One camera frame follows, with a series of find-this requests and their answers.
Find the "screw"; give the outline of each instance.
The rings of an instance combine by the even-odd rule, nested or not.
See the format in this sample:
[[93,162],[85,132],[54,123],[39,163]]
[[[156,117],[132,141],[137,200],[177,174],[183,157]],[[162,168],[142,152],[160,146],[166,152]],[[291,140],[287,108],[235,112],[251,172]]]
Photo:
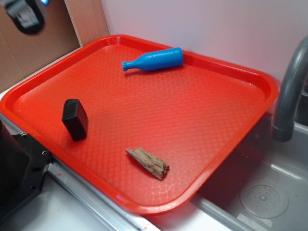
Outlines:
[[20,135],[21,135],[23,138],[27,138],[28,133],[25,132],[25,131],[23,131],[22,133],[20,133]]

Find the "white wall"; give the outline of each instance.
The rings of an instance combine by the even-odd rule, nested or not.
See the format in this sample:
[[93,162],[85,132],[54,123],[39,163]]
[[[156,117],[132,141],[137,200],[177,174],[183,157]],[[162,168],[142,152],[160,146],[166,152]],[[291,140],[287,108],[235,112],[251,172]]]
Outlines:
[[281,82],[308,35],[308,0],[101,0],[127,34],[264,71]]

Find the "blue bottle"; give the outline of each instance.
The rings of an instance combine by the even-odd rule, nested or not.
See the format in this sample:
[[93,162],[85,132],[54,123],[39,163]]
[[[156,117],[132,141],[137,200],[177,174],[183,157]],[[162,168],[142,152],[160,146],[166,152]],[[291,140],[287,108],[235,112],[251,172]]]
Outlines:
[[138,68],[144,71],[155,71],[180,65],[183,65],[183,53],[179,47],[146,53],[135,61],[122,62],[124,71],[132,68]]

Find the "tray rim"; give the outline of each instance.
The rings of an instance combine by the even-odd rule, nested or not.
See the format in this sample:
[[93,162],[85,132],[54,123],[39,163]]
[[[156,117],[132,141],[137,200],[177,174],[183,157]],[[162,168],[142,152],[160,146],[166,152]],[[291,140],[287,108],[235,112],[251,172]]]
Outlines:
[[[35,139],[37,139],[42,145],[47,148],[50,146],[46,138],[44,138],[41,132],[36,132],[35,129],[32,129],[31,126],[20,119],[13,113],[12,107],[13,103],[21,97],[23,94],[29,92],[33,88],[39,86],[41,83],[47,81],[57,73],[67,69],[74,63],[80,61],[87,55],[95,52],[97,49],[110,46],[110,45],[124,45],[136,48],[144,52],[157,51],[162,49],[170,48],[169,46],[162,45],[159,43],[147,41],[141,38],[136,38],[128,35],[111,35],[103,38],[99,38],[88,45],[80,48],[79,50],[73,52],[67,57],[57,61],[46,69],[40,71],[39,73],[33,75],[32,77],[21,82],[17,86],[10,89],[0,101],[0,112],[2,112],[9,120],[19,126],[22,130],[27,131]],[[115,200],[118,197],[121,197],[121,206],[125,209],[138,213],[141,215],[149,214],[159,214],[169,210],[172,210],[179,205],[189,201],[197,190],[205,183],[205,181],[211,176],[211,174],[220,166],[221,159],[225,160],[231,151],[235,148],[234,141],[242,140],[246,134],[252,129],[252,127],[257,123],[257,121],[266,113],[268,108],[274,103],[278,96],[278,85],[275,80],[268,74],[260,72],[251,68],[247,68],[241,65],[232,64],[226,61],[218,60],[215,58],[199,55],[189,51],[183,51],[184,63],[188,65],[193,65],[206,69],[218,74],[222,74],[231,78],[239,79],[241,81],[254,84],[259,89],[264,92],[265,101],[261,107],[255,112],[255,114],[249,119],[249,121],[240,128],[233,138],[225,145],[225,147],[210,161],[206,166],[206,171],[203,170],[202,173],[194,180],[194,182],[185,190],[179,197],[174,200],[171,200],[165,204],[161,205],[141,205],[134,201],[131,201],[128,196],[122,193],[117,188],[110,185],[108,182],[101,180],[98,176],[95,175],[89,169],[83,167],[83,165],[70,156],[61,157],[60,160],[69,166],[73,171],[80,174],[78,169],[83,169],[82,177],[89,181],[91,178],[91,184],[98,188],[101,192],[105,193],[107,196],[111,197],[116,203],[119,201]],[[248,82],[244,79],[244,76],[250,75],[250,81]],[[61,148],[57,145],[54,146],[50,151],[62,152]],[[106,193],[103,188],[112,187],[112,192]]]

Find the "cardboard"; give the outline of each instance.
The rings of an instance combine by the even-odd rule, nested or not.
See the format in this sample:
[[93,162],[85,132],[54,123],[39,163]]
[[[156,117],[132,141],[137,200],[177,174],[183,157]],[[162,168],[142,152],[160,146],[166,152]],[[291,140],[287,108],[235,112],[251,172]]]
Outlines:
[[45,26],[25,35],[0,6],[0,92],[80,47],[64,0],[46,6]]

